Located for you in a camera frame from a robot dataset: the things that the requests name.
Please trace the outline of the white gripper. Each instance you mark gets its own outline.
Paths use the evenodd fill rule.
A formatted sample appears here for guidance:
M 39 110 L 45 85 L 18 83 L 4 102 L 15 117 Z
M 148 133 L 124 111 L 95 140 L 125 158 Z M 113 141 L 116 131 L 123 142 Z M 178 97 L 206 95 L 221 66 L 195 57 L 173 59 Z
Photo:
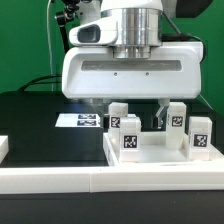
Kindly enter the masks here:
M 148 59 L 116 59 L 109 47 L 75 47 L 66 54 L 62 92 L 94 99 L 101 125 L 109 125 L 108 99 L 159 99 L 152 127 L 161 129 L 169 99 L 190 99 L 201 91 L 200 42 L 165 42 Z

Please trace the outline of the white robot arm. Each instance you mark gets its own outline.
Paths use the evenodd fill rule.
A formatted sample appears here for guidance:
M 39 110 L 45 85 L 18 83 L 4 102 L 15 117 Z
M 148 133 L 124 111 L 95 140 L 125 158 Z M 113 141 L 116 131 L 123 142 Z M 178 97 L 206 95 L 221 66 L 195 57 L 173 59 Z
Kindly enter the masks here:
M 103 0 L 98 11 L 69 32 L 62 92 L 70 99 L 156 99 L 152 126 L 160 128 L 172 99 L 201 92 L 201 39 L 162 32 L 162 20 L 195 18 L 209 2 Z

